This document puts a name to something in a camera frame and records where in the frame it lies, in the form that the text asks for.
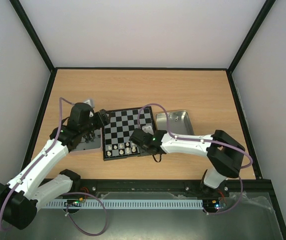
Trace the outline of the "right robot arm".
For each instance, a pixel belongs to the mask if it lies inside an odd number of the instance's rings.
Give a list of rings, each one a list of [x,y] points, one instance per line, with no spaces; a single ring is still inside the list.
[[[136,128],[130,141],[150,155],[190,154],[207,157],[212,164],[205,171],[201,191],[213,195],[227,178],[236,179],[240,175],[245,148],[223,130],[208,135],[180,135],[166,130],[156,130],[153,134]]]

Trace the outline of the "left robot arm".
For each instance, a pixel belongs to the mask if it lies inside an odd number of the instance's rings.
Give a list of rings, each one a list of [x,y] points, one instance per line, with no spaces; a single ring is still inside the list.
[[[109,123],[109,112],[104,109],[95,112],[85,102],[75,103],[69,117],[60,116],[58,127],[40,153],[7,184],[0,183],[0,230],[2,221],[24,229],[47,203],[67,192],[76,194],[80,190],[80,175],[71,170],[61,171],[45,184],[42,181],[83,138]]]

